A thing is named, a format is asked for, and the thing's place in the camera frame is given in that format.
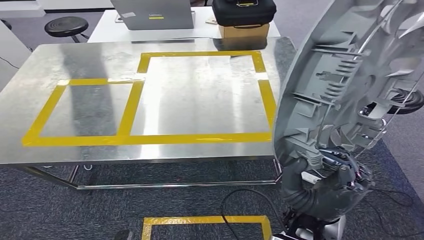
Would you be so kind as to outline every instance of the metal table frame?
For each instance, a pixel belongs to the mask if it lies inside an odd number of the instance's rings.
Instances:
[[[213,187],[213,186],[255,186],[255,185],[275,185],[282,177],[282,168],[279,161],[272,159],[275,169],[275,179],[271,180],[244,180],[244,181],[216,181],[216,182],[188,182],[188,183],[156,183],[156,184],[109,184],[109,185],[78,185],[74,183],[80,165],[74,166],[68,179],[62,179],[53,174],[40,170],[33,166],[17,167],[18,170],[38,178],[50,181],[73,190],[101,190],[101,189],[149,189],[149,188],[183,188],[183,187]]]

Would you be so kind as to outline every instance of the metal table top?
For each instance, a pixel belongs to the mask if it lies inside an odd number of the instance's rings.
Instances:
[[[0,165],[272,156],[295,50],[285,37],[252,43],[41,45],[0,92]]]

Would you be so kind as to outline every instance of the laptop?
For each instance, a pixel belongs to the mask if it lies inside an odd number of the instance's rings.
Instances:
[[[190,0],[111,0],[129,30],[193,29]]]

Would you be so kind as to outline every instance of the yellow tape rectangle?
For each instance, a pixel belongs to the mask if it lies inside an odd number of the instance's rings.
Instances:
[[[264,240],[271,237],[271,224],[267,216],[226,216],[232,224],[261,224]],[[186,216],[186,217],[145,217],[141,240],[150,240],[154,225],[181,225],[181,224],[224,224],[222,216]]]
[[[25,147],[76,147],[117,146],[147,144],[211,144],[211,143],[263,143],[271,140],[271,130],[276,110],[273,91],[267,79],[266,68],[260,51],[193,51],[193,52],[144,52],[141,54],[137,72],[148,71],[150,59],[155,57],[208,57],[208,56],[251,56],[258,77],[258,85],[270,131],[246,133],[174,134],[174,135],[130,135],[144,82],[140,79],[87,78],[61,80],[48,98],[44,107],[22,138]],[[111,136],[43,136],[44,125],[67,86],[90,86],[109,84],[132,84],[121,122],[116,135]]]

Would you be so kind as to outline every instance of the gray carpet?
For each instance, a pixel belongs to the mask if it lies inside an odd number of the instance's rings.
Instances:
[[[299,46],[309,29],[322,14],[329,0],[276,1],[276,25],[282,36],[291,37]],[[28,47],[40,44],[72,43],[71,38],[50,37],[44,25],[63,16],[83,17],[90,23],[85,32],[90,35],[102,13],[55,13],[40,18],[7,19],[13,32]],[[366,199],[378,207],[385,228],[397,234],[410,234],[424,230],[424,174],[422,160],[423,136],[419,134],[424,110],[399,116],[389,133],[361,159],[375,172],[376,188],[404,191],[414,197],[413,208],[405,208],[387,200],[378,192]],[[81,183],[135,183],[163,181],[217,181],[231,179],[270,178],[270,162],[205,162],[197,164],[150,164],[95,166],[92,172],[81,171]],[[58,175],[67,175],[69,167],[49,169]],[[111,240],[123,229],[135,232],[140,239],[144,217],[216,216],[222,198],[236,187],[201,187],[184,189],[131,189],[93,191],[89,195],[52,185],[11,168],[0,168],[0,239],[5,240]],[[286,206],[281,201],[279,186],[257,186],[278,205],[280,212]],[[229,215],[268,215],[272,229],[279,226],[266,203],[251,193],[240,193],[228,204]],[[349,213],[345,240],[399,239],[385,235],[378,217],[365,202],[360,202]],[[236,231],[241,239],[261,239],[259,226],[238,224]],[[223,224],[155,226],[152,239],[234,239]],[[424,235],[408,239],[424,239]]]
[[[377,189],[402,190],[413,196],[412,208],[401,207],[378,192],[366,199],[377,206],[385,228],[396,234],[410,234],[424,226],[424,205],[409,185],[393,157],[380,142],[361,159],[374,170]],[[215,161],[203,163],[161,163],[94,166],[81,171],[79,183],[151,183],[158,177],[169,182],[270,179],[270,161]],[[67,176],[70,167],[53,167],[48,171]],[[34,178],[11,168],[0,168],[1,214],[0,239],[23,240],[111,240],[123,229],[140,239],[144,217],[217,216],[223,197],[238,187],[194,187],[170,189],[96,190],[90,194],[75,192]],[[282,213],[286,206],[279,185],[256,186],[266,193]],[[405,201],[402,196],[396,199]],[[229,199],[228,215],[268,215],[273,231],[280,230],[276,218],[263,199],[240,192]],[[261,239],[257,224],[236,224],[241,239]],[[345,240],[391,240],[378,224],[378,217],[365,202],[348,215]],[[155,226],[152,239],[231,240],[223,224]],[[422,240],[424,235],[410,237]]]

